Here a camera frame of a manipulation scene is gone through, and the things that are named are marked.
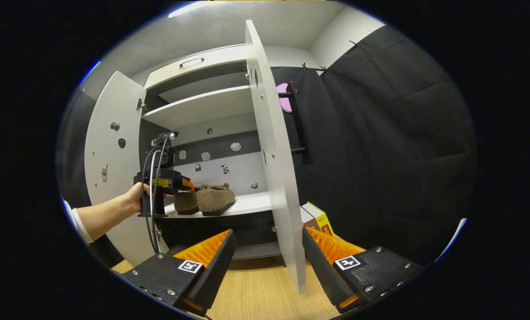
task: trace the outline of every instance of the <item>white cabinet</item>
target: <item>white cabinet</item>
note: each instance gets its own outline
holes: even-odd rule
[[[85,146],[85,171],[92,204],[125,193],[139,168],[139,99],[180,85],[246,70],[249,85],[193,95],[142,116],[167,129],[179,129],[175,141],[180,144],[207,139],[196,130],[212,124],[219,135],[257,130],[267,192],[241,195],[224,216],[271,210],[277,229],[276,243],[254,245],[240,251],[238,257],[251,257],[251,251],[264,256],[280,250],[287,271],[299,293],[305,290],[305,257],[299,196],[279,96],[271,67],[252,21],[245,25],[245,45],[233,45],[198,53],[153,71],[141,87],[120,72],[115,72],[101,93],[89,123]],[[115,121],[120,129],[110,128]],[[241,121],[239,125],[231,123]],[[124,146],[117,143],[124,139]],[[107,180],[102,181],[103,168]],[[203,219],[201,214],[177,216],[173,205],[165,208],[167,219]],[[113,245],[132,265],[152,255],[144,220],[131,217],[107,233]]]

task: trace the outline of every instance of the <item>brown slipper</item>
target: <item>brown slipper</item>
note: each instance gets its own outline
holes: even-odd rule
[[[220,216],[235,203],[235,194],[229,189],[227,182],[222,186],[203,184],[196,194],[199,210],[204,216]]]
[[[174,209],[178,215],[193,215],[198,212],[199,208],[196,192],[178,192],[175,194]]]

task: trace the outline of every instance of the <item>black handle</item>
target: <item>black handle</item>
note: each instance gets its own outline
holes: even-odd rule
[[[300,148],[294,148],[291,150],[291,153],[308,153],[309,151],[309,145],[308,145],[308,133],[306,132],[306,124],[304,119],[302,118],[301,113],[301,104],[299,102],[298,98],[299,93],[295,90],[295,86],[293,85],[293,81],[289,82],[289,85],[287,85],[287,92],[281,92],[279,93],[279,98],[288,98],[289,102],[291,103],[291,108],[293,110],[293,116],[295,118],[295,127],[297,129],[297,135],[299,136],[299,143]]]
[[[194,58],[192,60],[184,61],[184,62],[180,63],[180,68],[184,66],[184,63],[192,62],[192,61],[198,60],[198,59],[202,59],[202,62],[205,60],[204,57],[197,57],[197,58]]]

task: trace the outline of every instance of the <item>cabinet door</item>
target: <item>cabinet door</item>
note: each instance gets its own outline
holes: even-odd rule
[[[302,222],[295,168],[273,73],[251,20],[245,24],[247,70],[263,166],[281,254],[299,293],[305,291]]]
[[[147,90],[116,71],[97,99],[85,138],[85,180],[93,205],[124,194],[139,168],[139,124]],[[118,124],[111,129],[111,122]],[[151,257],[144,218],[131,216],[107,232],[111,243],[133,266]]]

